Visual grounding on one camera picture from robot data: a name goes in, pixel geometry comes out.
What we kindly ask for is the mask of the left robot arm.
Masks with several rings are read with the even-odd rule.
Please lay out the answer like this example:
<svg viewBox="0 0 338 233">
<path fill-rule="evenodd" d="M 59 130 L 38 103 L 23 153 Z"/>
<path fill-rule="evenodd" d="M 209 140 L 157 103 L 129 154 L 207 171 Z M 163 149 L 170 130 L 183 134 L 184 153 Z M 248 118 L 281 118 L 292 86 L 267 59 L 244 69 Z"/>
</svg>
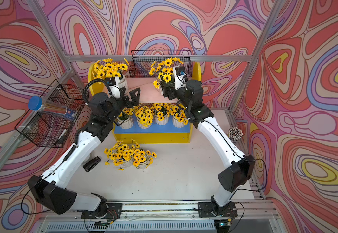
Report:
<svg viewBox="0 0 338 233">
<path fill-rule="evenodd" d="M 82 97 L 92 110 L 89 121 L 77 131 L 67 151 L 41 176 L 32 176 L 27 184 L 35 201 L 56 214 L 78 211 L 83 213 L 82 218 L 103 219 L 109 211 L 106 198 L 96 193 L 76 193 L 67 186 L 89 154 L 107 138 L 123 109 L 139 104 L 140 88 L 130 91 L 128 96 L 121 91 L 118 99 L 105 92 L 89 98 L 87 91 L 84 88 Z"/>
</svg>

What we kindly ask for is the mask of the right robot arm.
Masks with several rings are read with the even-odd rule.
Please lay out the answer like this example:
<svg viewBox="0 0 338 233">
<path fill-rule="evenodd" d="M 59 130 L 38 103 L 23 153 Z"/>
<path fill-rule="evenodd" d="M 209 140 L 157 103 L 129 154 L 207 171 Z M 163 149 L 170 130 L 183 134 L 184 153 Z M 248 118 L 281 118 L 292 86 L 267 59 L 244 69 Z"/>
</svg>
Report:
<svg viewBox="0 0 338 233">
<path fill-rule="evenodd" d="M 194 125 L 211 143 L 225 167 L 218 175 L 220 186 L 208 203 L 199 203 L 200 217 L 235 218 L 232 197 L 250 178 L 255 159 L 246 156 L 219 126 L 213 112 L 203 103 L 202 83 L 197 80 L 176 81 L 174 86 L 161 85 L 163 96 L 176 99 L 184 111 L 184 119 Z"/>
</svg>

